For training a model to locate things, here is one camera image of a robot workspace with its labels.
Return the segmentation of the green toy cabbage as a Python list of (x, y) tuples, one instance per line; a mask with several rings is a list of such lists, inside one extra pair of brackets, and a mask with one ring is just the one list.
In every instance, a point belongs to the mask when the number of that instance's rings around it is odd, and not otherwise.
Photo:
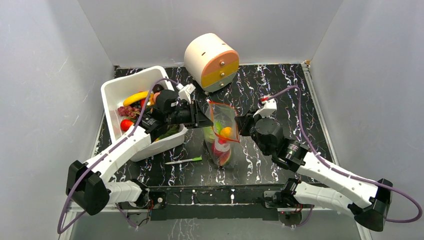
[(219, 134), (222, 130), (220, 122), (215, 121), (213, 126), (203, 128), (203, 136), (207, 142), (213, 142), (216, 137), (216, 133)]

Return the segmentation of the toy orange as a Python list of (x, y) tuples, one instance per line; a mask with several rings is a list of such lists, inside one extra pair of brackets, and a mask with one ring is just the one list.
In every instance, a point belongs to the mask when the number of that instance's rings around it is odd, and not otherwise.
[(224, 127), (220, 130), (219, 135), (224, 137), (224, 138), (230, 139), (230, 138), (232, 138), (232, 135), (233, 135), (233, 129), (229, 126)]

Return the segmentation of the clear zip top bag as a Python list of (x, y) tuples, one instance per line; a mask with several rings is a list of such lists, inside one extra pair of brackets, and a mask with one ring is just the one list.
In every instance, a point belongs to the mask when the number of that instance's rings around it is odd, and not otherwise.
[(221, 102), (207, 101), (206, 116), (213, 126), (203, 129), (204, 141), (213, 163), (232, 169), (236, 165), (235, 148), (240, 142), (237, 112), (233, 106)]

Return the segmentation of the toy watermelon slice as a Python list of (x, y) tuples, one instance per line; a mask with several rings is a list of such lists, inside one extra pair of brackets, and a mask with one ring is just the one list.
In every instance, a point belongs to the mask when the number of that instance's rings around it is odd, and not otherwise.
[(219, 158), (218, 158), (218, 166), (226, 166), (230, 163), (231, 161), (231, 157), (232, 157), (232, 151), (229, 150), (225, 153), (223, 153)]

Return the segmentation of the toy peach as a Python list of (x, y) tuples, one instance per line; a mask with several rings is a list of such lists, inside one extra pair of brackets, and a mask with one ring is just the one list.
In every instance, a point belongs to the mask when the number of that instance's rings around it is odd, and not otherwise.
[(156, 103), (156, 102), (157, 102), (157, 98), (158, 98), (158, 96), (159, 96), (160, 94), (161, 94), (160, 92), (156, 92), (156, 93), (153, 95), (153, 102), (154, 102), (154, 103)]

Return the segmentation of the purple toy grapes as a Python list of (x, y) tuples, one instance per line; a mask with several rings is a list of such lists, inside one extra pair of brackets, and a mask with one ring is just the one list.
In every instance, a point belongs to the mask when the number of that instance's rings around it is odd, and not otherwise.
[(141, 109), (132, 106), (121, 106), (117, 109), (117, 112), (121, 117), (134, 119), (140, 115)]

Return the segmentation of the red toy apple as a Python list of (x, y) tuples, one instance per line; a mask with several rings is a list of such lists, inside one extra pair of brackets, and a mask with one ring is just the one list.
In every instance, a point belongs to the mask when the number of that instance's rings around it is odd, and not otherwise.
[(217, 138), (213, 143), (212, 152), (215, 156), (221, 156), (225, 153), (227, 153), (231, 149), (231, 146), (229, 143), (227, 143), (226, 140)]

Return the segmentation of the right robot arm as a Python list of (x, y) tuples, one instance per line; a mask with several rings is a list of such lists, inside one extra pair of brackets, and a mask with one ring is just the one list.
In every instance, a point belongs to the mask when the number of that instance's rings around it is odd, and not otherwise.
[(274, 119), (249, 112), (235, 117), (239, 134), (251, 137), (263, 155), (271, 156), (278, 167), (313, 178), (324, 187), (290, 179), (281, 191), (288, 207), (297, 204), (322, 206), (343, 212), (361, 226), (382, 232), (392, 203), (393, 183), (359, 180), (358, 175), (325, 159), (319, 160), (309, 147), (284, 136), (283, 127)]

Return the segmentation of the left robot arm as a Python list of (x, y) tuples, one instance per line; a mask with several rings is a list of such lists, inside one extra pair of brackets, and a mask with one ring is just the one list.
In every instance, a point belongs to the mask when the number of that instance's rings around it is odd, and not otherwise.
[(144, 107), (137, 122), (114, 145), (100, 154), (69, 166), (66, 194), (93, 216), (107, 205), (132, 203), (144, 208), (150, 202), (149, 189), (137, 180), (110, 182), (112, 175), (136, 153), (151, 146), (172, 125), (187, 129), (212, 127), (197, 100), (179, 99), (172, 90), (162, 90), (151, 107)]

